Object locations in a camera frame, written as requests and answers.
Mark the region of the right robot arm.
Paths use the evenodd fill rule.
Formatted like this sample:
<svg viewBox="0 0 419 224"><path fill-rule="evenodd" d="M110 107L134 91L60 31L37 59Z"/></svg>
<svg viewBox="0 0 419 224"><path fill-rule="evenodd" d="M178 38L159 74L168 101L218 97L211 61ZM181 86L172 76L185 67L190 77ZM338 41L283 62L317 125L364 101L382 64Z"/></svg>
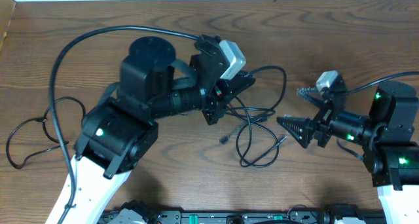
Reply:
<svg viewBox="0 0 419 224"><path fill-rule="evenodd" d="M333 136L360 145L363 154L354 156L372 176L387 223L418 222L418 144L411 140L418 97L413 87L396 80L412 74L396 73L348 90L341 74L326 71L314 88L297 90L319 109L313 119L277 118L303 148L312 140L325 147ZM350 94L371 86L377 89L368 115L345 109Z"/></svg>

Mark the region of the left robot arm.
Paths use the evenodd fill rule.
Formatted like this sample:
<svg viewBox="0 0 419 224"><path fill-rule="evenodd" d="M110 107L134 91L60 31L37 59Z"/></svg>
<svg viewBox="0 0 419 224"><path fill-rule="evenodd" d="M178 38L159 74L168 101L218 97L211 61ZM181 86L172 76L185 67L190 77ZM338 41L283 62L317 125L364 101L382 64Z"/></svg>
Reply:
<svg viewBox="0 0 419 224"><path fill-rule="evenodd" d="M198 54L185 63L160 37L142 37L129 48L120 80L85 113L75 142L72 172L48 223L96 223L158 137L158 119L198 110L215 124L239 93L255 83L244 71L237 44L203 35Z"/></svg>

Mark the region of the cardboard panel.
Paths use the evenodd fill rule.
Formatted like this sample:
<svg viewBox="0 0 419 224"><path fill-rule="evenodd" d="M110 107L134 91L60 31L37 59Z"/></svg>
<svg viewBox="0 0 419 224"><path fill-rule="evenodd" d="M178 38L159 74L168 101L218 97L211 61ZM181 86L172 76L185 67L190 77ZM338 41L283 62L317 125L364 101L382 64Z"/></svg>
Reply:
<svg viewBox="0 0 419 224"><path fill-rule="evenodd" d="M3 49L7 30L16 7L15 0L0 0L0 49Z"/></svg>

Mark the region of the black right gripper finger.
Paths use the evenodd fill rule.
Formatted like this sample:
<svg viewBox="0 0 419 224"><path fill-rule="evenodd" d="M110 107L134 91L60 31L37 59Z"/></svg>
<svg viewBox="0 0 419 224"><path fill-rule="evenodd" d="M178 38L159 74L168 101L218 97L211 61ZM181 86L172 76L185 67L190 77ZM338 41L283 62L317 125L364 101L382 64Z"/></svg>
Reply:
<svg viewBox="0 0 419 224"><path fill-rule="evenodd" d="M307 87L307 88L298 88L297 89L297 96L301 97L305 101L313 104L314 106L316 106L318 108L322 108L323 107L323 101L313 97L312 94L319 94L317 88Z"/></svg>
<svg viewBox="0 0 419 224"><path fill-rule="evenodd" d="M286 129L289 134L304 149L314 138L314 121L309 118L292 117L289 115L276 118L277 123Z"/></svg>

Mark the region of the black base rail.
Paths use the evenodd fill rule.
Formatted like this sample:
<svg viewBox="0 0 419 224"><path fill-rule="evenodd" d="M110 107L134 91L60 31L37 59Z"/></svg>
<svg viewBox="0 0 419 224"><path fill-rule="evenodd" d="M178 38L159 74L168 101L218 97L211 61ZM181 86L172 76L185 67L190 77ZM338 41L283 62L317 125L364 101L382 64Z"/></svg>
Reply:
<svg viewBox="0 0 419 224"><path fill-rule="evenodd" d="M144 202L131 201L121 208L103 212L101 224L334 224L334 223L387 223L383 212L364 212L356 205L332 204L322 209L297 204L279 212L187 212L184 210L154 210Z"/></svg>

